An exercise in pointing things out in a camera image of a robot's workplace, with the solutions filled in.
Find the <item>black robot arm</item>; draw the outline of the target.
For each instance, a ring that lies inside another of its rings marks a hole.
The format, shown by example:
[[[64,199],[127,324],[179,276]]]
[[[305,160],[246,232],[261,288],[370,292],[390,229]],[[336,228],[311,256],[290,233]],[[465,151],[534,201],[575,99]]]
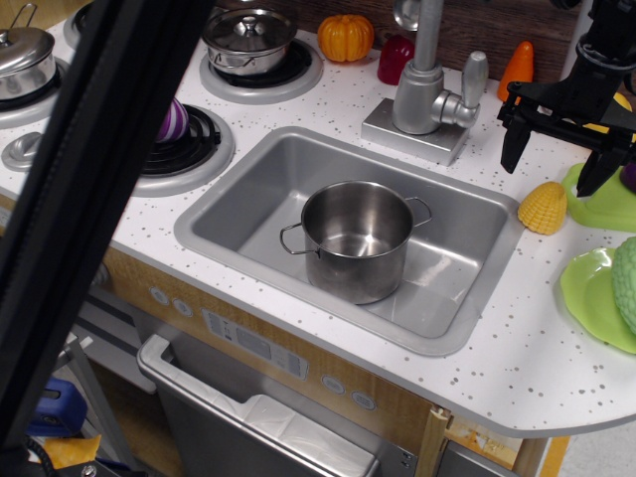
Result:
[[[188,405],[230,416],[251,392],[240,362],[271,387],[326,412],[337,433],[368,431],[424,465],[433,412],[499,434],[544,438],[635,417],[635,359],[584,335],[559,301],[567,263],[597,231],[568,223],[552,238],[523,230],[526,186],[480,186],[478,160],[438,174],[394,152],[362,148],[364,100],[344,74],[279,114],[231,107],[238,158],[192,199],[131,195],[150,135],[201,30],[200,1],[104,1],[79,44],[42,150],[1,248],[1,318],[31,337],[1,367],[28,389],[1,408],[1,449],[25,453],[28,413],[100,262],[112,291],[158,325],[140,363]],[[407,263],[421,282],[411,319],[447,321],[436,338],[279,274],[253,254],[272,250],[271,225],[308,194],[368,178],[425,199],[434,218]]]

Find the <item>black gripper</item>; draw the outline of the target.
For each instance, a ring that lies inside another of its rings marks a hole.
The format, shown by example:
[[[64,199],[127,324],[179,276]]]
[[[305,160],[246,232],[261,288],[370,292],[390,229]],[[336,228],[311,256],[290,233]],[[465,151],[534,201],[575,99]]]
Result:
[[[635,114],[614,101],[614,94],[635,71],[635,57],[609,58],[589,44],[576,47],[569,75],[558,82],[508,85],[498,118],[507,129],[501,165],[512,174],[533,131],[587,147],[593,152],[576,185],[579,197],[593,195],[632,161]]]

